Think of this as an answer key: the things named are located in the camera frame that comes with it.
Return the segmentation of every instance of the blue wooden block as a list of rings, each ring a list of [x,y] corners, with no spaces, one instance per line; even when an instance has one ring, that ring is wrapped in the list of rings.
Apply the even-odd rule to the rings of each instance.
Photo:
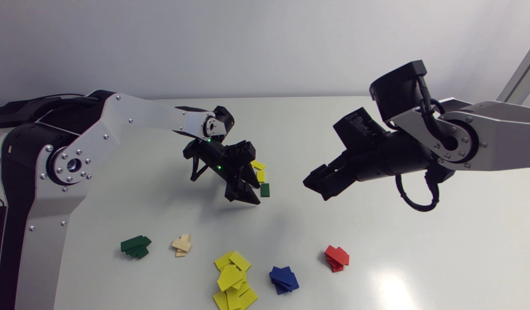
[[[287,286],[292,286],[296,279],[294,273],[290,270],[290,267],[273,267],[273,270],[269,273],[269,276],[271,279],[274,279],[277,282],[282,282]]]
[[[285,290],[288,290],[290,292],[295,290],[296,288],[299,288],[298,279],[296,279],[295,275],[294,275],[294,282],[292,283],[292,285],[287,285],[285,283],[278,282],[278,281],[275,281],[273,279],[271,279],[271,282],[273,282],[275,285],[280,285],[280,286],[284,287]]]

